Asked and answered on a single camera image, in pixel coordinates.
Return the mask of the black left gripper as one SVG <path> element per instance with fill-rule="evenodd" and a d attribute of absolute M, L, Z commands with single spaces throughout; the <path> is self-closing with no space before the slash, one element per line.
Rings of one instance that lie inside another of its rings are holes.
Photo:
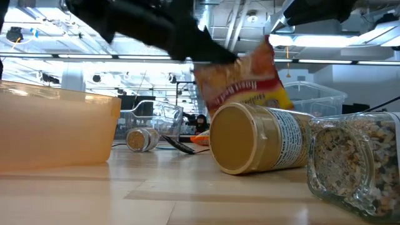
<path fill-rule="evenodd" d="M 193 1 L 104 1 L 102 37 L 111 43 L 120 33 L 166 51 L 174 60 L 234 63 L 238 57 L 196 27 Z"/>

